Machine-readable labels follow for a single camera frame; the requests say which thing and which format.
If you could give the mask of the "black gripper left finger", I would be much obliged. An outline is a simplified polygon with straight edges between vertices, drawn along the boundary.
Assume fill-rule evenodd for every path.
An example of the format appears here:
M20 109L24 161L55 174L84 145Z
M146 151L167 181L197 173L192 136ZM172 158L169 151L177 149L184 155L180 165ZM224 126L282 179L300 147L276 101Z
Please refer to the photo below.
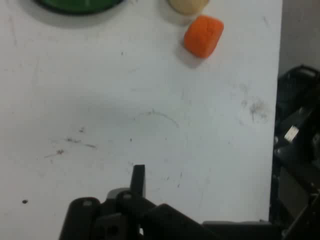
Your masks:
M67 210L60 240L127 240L129 221L116 207L124 188L111 190L104 202L95 197L73 200Z

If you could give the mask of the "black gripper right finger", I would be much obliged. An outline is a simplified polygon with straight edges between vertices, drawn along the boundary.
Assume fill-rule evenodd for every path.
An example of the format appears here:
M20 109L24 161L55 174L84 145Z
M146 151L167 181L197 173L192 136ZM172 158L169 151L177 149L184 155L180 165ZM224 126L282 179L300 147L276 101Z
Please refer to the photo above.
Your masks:
M221 240L222 237L168 204L156 205L145 198L145 165L134 165L130 187L116 197L117 209L145 240Z

